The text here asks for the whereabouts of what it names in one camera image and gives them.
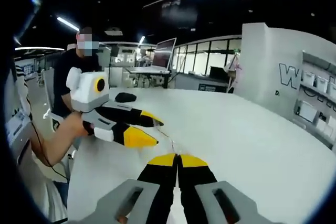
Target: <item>window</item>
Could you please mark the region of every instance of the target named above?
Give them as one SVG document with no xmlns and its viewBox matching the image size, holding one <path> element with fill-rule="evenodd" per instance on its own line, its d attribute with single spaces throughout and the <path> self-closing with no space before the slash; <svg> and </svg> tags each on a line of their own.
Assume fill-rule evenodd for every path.
<svg viewBox="0 0 336 224">
<path fill-rule="evenodd" d="M 211 67 L 223 68 L 226 58 L 227 40 L 212 41 L 206 75 L 210 74 Z"/>
<path fill-rule="evenodd" d="M 206 62 L 208 58 L 209 42 L 198 44 L 195 58 L 195 74 L 205 74 Z"/>
<path fill-rule="evenodd" d="M 242 40 L 241 39 L 231 39 L 229 42 L 229 50 L 237 50 L 240 49 Z M 233 54 L 228 54 L 227 55 L 227 60 L 226 64 L 230 64 L 231 61 L 233 60 L 234 55 Z"/>
<path fill-rule="evenodd" d="M 177 68 L 177 58 L 178 58 L 178 50 L 179 47 L 175 47 L 174 52 L 173 52 L 173 59 L 172 59 L 172 69 L 176 70 Z"/>
<path fill-rule="evenodd" d="M 189 73 L 189 71 L 193 71 L 195 53 L 196 53 L 196 44 L 188 45 L 188 52 L 185 59 L 184 73 Z"/>
<path fill-rule="evenodd" d="M 180 47 L 180 52 L 178 54 L 178 62 L 177 62 L 177 71 L 183 72 L 184 63 L 185 63 L 185 46 Z"/>
</svg>

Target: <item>glass wall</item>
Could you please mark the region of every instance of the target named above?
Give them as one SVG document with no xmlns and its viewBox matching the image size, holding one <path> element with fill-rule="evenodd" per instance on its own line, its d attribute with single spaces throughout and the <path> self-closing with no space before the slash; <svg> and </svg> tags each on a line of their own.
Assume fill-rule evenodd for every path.
<svg viewBox="0 0 336 224">
<path fill-rule="evenodd" d="M 233 59 L 233 50 L 240 49 L 241 38 L 217 39 L 176 46 L 173 52 L 172 69 L 181 73 L 194 71 L 209 76 L 211 67 L 222 68 Z"/>
</svg>

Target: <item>white table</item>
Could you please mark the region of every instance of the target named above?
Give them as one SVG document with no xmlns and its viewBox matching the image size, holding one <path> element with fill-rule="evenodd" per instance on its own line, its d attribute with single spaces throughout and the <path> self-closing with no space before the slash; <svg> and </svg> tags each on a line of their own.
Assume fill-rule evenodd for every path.
<svg viewBox="0 0 336 224">
<path fill-rule="evenodd" d="M 135 94 L 132 105 L 162 119 L 162 130 L 179 143 L 179 150 L 206 161 L 218 181 L 228 181 L 253 199 L 271 221 L 302 223 L 333 183 L 336 156 L 329 149 L 295 124 L 236 95 L 113 88 L 110 98 L 119 92 Z M 151 158 L 171 152 L 170 142 L 156 129 L 145 131 L 157 137 L 156 147 L 135 150 L 92 138 L 82 141 L 70 180 L 70 220 L 94 212 L 102 196 L 127 178 L 136 179 Z M 173 223 L 184 223 L 171 214 Z"/>
</svg>

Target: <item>floor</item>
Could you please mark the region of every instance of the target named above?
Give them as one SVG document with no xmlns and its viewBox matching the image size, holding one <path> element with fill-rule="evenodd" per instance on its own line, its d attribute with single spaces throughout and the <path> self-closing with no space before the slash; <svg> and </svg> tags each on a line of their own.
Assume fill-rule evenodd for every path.
<svg viewBox="0 0 336 224">
<path fill-rule="evenodd" d="M 53 136 L 53 130 L 51 128 L 51 122 L 49 118 L 49 106 L 47 103 L 47 95 L 45 87 L 39 87 L 37 83 L 37 79 L 32 79 L 27 81 L 28 85 L 28 92 L 29 92 L 29 99 L 32 107 L 32 114 L 34 124 L 36 125 L 37 129 L 41 132 L 44 139 L 50 140 Z M 39 159 L 35 157 L 35 162 L 38 164 L 39 168 L 41 169 L 42 173 L 55 181 L 59 182 L 66 182 L 66 180 L 61 177 L 60 175 L 56 174 L 50 167 L 45 166 L 41 163 Z M 56 164 L 54 169 L 64 175 L 64 169 L 62 165 Z"/>
</svg>

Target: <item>chair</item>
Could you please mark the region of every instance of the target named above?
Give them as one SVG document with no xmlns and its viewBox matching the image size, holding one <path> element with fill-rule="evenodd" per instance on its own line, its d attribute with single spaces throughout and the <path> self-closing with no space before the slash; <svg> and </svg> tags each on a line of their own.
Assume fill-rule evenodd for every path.
<svg viewBox="0 0 336 224">
<path fill-rule="evenodd" d="M 63 121 L 63 118 L 52 112 L 54 108 L 54 69 L 50 68 L 49 70 L 45 70 L 43 72 L 43 79 L 44 79 L 44 86 L 45 86 L 46 94 L 47 94 L 47 103 L 50 108 L 49 115 L 50 115 L 51 128 L 53 131 L 55 131 L 52 120 L 55 120 L 58 123 L 61 123 Z"/>
<path fill-rule="evenodd" d="M 47 94 L 47 103 L 49 105 L 49 118 L 51 123 L 51 128 L 53 131 L 56 129 L 54 128 L 53 120 L 57 121 L 58 123 L 61 123 L 64 119 L 52 113 L 52 109 L 54 108 L 54 69 L 50 68 L 49 70 L 45 70 L 43 72 L 43 79 L 44 79 L 44 85 L 46 89 Z M 76 151 L 76 148 L 72 145 L 70 146 L 68 152 L 65 154 L 65 156 L 62 158 L 60 164 L 63 166 L 65 175 L 67 178 L 70 178 L 70 163 L 69 161 L 72 160 L 73 153 Z"/>
</svg>

